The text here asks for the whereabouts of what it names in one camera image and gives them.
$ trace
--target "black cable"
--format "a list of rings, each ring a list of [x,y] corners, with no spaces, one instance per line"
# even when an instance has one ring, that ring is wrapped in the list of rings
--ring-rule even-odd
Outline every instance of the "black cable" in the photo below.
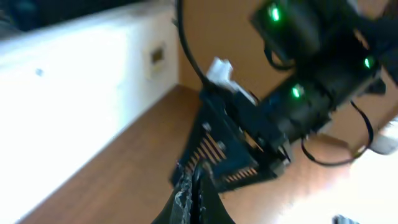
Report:
[[[191,66],[193,67],[196,74],[199,76],[203,86],[207,86],[208,84],[210,84],[210,82],[207,79],[207,77],[203,74],[199,65],[193,58],[191,50],[188,46],[187,38],[185,37],[185,31],[183,25],[183,0],[177,0],[177,29],[178,29],[178,36],[180,37],[180,43],[185,56],[187,57],[188,61],[191,63]]]
[[[365,122],[365,124],[366,124],[366,128],[368,129],[369,141],[368,141],[368,144],[366,145],[365,149],[362,150],[361,152],[357,153],[352,159],[347,159],[347,160],[345,160],[345,161],[334,162],[334,163],[331,163],[331,162],[322,162],[322,161],[316,160],[315,157],[314,157],[313,155],[311,155],[311,154],[307,151],[307,149],[306,149],[305,146],[304,146],[304,140],[305,140],[305,138],[302,138],[302,139],[301,139],[301,148],[302,148],[304,154],[305,154],[312,162],[314,162],[314,163],[316,163],[316,164],[318,164],[318,165],[321,165],[321,166],[325,166],[325,167],[338,167],[338,166],[343,166],[343,165],[347,165],[347,164],[350,164],[350,163],[354,162],[355,160],[357,160],[358,158],[360,158],[360,157],[369,149],[370,145],[371,145],[372,142],[373,142],[373,138],[374,138],[374,131],[373,131],[373,128],[372,128],[372,124],[371,124],[369,118],[366,116],[366,114],[365,114],[361,109],[359,109],[359,108],[355,105],[355,103],[354,103],[353,101],[351,101],[351,105],[353,105],[353,107],[356,109],[356,111],[358,111],[358,113],[362,116],[362,118],[364,119],[364,122]]]
[[[272,66],[272,68],[279,70],[279,71],[288,71],[292,68],[294,68],[294,65],[278,65],[274,62],[274,59],[272,59],[272,51],[271,49],[264,44],[264,54],[267,57],[267,60],[269,64]]]

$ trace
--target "white surface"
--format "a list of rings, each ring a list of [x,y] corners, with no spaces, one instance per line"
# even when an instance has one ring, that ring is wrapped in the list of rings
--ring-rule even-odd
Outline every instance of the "white surface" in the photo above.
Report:
[[[0,223],[24,217],[177,83],[173,16],[145,3],[0,44]],[[142,50],[154,42],[167,65],[149,81]]]

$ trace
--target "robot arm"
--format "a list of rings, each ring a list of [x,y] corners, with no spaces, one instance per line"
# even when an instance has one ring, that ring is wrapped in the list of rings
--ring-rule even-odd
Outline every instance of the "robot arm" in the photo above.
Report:
[[[185,40],[182,6],[182,0],[177,0],[178,33],[203,83],[203,106],[170,178],[175,190],[154,223],[233,223],[218,192],[282,175],[294,161],[293,142],[303,142],[309,134],[321,131],[330,122],[330,114],[352,97],[383,94],[382,63],[397,80],[391,63],[396,61],[394,54],[386,52],[398,45],[398,33],[382,29],[384,32],[375,34],[371,28],[398,24],[398,20],[371,21],[358,15],[346,0],[268,0],[252,15],[251,23],[266,43],[264,52],[270,64],[292,70],[292,75],[262,100],[253,101],[239,87],[226,88],[201,72]],[[355,29],[367,39],[369,48],[358,40]],[[272,61],[272,52],[282,64]],[[371,91],[375,83],[381,88]],[[366,122],[370,144],[370,122],[353,106]],[[317,162],[308,152],[306,155]],[[349,164],[357,157],[337,164],[317,163]],[[189,221],[183,220],[181,215],[187,218],[188,212]]]

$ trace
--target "brown floor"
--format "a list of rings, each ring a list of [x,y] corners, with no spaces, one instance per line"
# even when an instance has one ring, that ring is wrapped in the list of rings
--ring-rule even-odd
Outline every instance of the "brown floor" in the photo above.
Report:
[[[172,191],[168,178],[199,105],[197,93],[176,87],[21,223],[150,223]],[[320,142],[308,148],[328,161],[348,156]],[[330,223],[339,212],[330,192],[349,167],[324,169],[297,149],[295,156],[279,180],[222,195],[236,223]]]

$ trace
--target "wall outlet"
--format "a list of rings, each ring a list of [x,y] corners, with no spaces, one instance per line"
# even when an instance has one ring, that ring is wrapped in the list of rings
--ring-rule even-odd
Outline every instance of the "wall outlet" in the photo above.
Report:
[[[146,61],[146,78],[155,80],[166,68],[166,44],[164,42],[153,44],[144,50]]]

